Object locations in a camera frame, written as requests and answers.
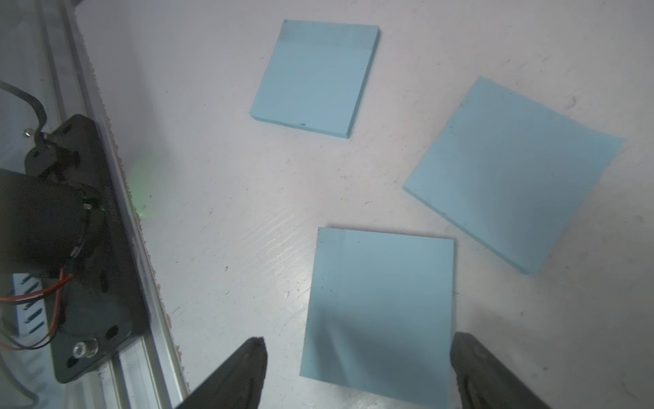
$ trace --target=foam block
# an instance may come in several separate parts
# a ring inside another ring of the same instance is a hole
[[[250,115],[350,137],[378,26],[284,20]]]
[[[480,78],[404,188],[533,274],[621,143]]]
[[[321,228],[300,375],[447,407],[454,241]]]

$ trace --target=bolt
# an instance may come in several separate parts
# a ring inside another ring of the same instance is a hole
[[[73,357],[76,359],[90,358],[97,353],[97,340],[80,341],[73,347]]]

